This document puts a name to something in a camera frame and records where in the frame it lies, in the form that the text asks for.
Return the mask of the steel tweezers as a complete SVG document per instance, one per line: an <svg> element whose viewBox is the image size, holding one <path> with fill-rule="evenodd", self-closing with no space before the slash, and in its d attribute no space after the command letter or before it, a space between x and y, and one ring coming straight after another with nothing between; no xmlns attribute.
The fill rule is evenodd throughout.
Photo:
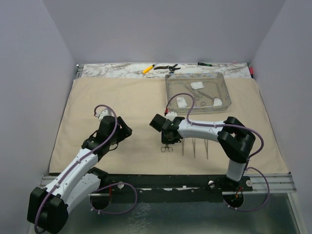
<svg viewBox="0 0 312 234"><path fill-rule="evenodd" d="M206 151L206 159L208 160L209 159L209 144L208 144L208 140L204 140L204 144L205 144L205 151Z"/></svg>
<svg viewBox="0 0 312 234"><path fill-rule="evenodd" d="M196 139L192 138L192 145L193 145L193 155L196 158Z"/></svg>
<svg viewBox="0 0 312 234"><path fill-rule="evenodd" d="M184 138L181 140L181 146L182 146L182 156L184 156L184 150L185 150L185 139Z"/></svg>

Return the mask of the curved steel clamp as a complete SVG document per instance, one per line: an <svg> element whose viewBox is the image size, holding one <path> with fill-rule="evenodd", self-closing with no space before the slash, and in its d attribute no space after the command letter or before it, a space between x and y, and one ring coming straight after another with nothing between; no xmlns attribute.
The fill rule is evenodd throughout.
<svg viewBox="0 0 312 234"><path fill-rule="evenodd" d="M163 146L160 148L160 150L164 153L164 152L173 152L173 147L171 146L171 144L163 144Z"/></svg>

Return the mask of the beige surgical wrap cloth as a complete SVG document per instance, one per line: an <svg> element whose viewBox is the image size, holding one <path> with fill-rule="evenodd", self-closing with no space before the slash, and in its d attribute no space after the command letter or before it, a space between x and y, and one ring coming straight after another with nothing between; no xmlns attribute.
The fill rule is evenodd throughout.
<svg viewBox="0 0 312 234"><path fill-rule="evenodd" d="M256 140L251 158L251 173L286 174L289 170L280 154L262 102L259 88L251 78L229 78L226 85L232 101L223 113L191 115L197 121L223 121L237 118L256 130L263 141ZM160 150L161 135L149 124L166 106L165 81L162 78L79 78L72 87L52 153L49 171L62 172L79 152L81 145L98 129L94 110L100 104L110 106L133 130L118 148L106 154L97 167L111 174L210 175L224 174L228 157L216 142L209 142L206 159L204 141L196 140L196 158L191 139L173 152Z"/></svg>

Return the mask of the white gauze pad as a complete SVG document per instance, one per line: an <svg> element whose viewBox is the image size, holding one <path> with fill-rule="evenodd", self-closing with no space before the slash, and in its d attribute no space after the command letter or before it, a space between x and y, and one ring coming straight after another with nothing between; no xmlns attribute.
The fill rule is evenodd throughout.
<svg viewBox="0 0 312 234"><path fill-rule="evenodd" d="M213 101L213 106L214 106L214 107L221 107L222 105L223 105L222 100L216 97L216 98L214 99L214 101Z"/></svg>
<svg viewBox="0 0 312 234"><path fill-rule="evenodd" d="M190 83L190 85L191 85L191 88L193 90L199 90L199 89L203 89L204 88L204 84L201 81L192 82L192 83Z"/></svg>
<svg viewBox="0 0 312 234"><path fill-rule="evenodd" d="M176 98L178 108L186 108L188 106L184 97L177 97Z"/></svg>

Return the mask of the wire mesh instrument tray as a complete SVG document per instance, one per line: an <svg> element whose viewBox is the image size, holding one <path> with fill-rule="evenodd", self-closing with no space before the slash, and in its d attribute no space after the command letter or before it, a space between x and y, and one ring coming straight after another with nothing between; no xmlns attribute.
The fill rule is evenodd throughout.
<svg viewBox="0 0 312 234"><path fill-rule="evenodd" d="M165 77L167 111L186 114L193 106L194 114L226 111L232 104L220 72L176 73Z"/></svg>

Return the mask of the white gauze pad top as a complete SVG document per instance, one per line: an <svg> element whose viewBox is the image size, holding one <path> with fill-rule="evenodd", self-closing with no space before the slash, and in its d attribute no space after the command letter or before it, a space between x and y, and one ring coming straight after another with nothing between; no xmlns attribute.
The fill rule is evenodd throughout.
<svg viewBox="0 0 312 234"><path fill-rule="evenodd" d="M190 85L191 85L191 88L193 90L199 90L199 89L203 89L204 88L204 84L201 81L192 82L192 83L190 83Z"/></svg>

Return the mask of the steel forceps clamp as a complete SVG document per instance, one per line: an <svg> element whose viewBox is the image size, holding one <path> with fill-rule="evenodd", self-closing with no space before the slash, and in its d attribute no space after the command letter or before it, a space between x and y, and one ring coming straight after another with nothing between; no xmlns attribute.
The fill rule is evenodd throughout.
<svg viewBox="0 0 312 234"><path fill-rule="evenodd" d="M187 85L184 85L184 87L185 87L188 91L190 91L190 92L193 94L193 96L195 97L195 100L200 100L200 99L203 97L202 94L200 94L200 93L198 93L198 92L192 90L192 89L191 89L190 87L188 87Z"/></svg>

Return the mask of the steel surgical scissors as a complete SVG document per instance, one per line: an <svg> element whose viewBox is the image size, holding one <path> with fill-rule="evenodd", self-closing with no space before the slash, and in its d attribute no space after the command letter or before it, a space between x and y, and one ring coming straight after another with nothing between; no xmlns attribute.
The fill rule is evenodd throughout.
<svg viewBox="0 0 312 234"><path fill-rule="evenodd" d="M204 92L202 92L202 91L198 91L198 92L199 92L200 94L202 94L203 96L205 96L205 97L211 99L211 100L214 100L214 99L215 99L215 97L212 97L212 96L210 96L210 95L208 95L208 94L206 94L206 93L204 93Z"/></svg>

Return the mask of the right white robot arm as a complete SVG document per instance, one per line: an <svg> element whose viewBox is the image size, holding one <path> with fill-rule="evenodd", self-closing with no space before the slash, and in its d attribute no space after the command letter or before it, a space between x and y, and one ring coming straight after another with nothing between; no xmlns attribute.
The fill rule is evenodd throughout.
<svg viewBox="0 0 312 234"><path fill-rule="evenodd" d="M255 136L236 118L228 117L225 121L206 122L191 121L184 117L175 117L170 120L160 117L161 121L156 127L168 143L176 143L185 138L199 138L219 143L229 158L229 165L224 178L225 187L234 191L241 186L241 178Z"/></svg>

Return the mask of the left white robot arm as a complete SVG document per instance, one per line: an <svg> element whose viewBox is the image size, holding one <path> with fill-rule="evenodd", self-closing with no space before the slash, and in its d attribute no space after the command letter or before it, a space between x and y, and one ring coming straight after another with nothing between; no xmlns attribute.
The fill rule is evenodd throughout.
<svg viewBox="0 0 312 234"><path fill-rule="evenodd" d="M35 232L57 234L70 212L93 190L103 192L108 181L90 172L101 158L132 134L121 117L104 116L99 128L84 140L72 162L44 188L36 187L29 198L27 220Z"/></svg>

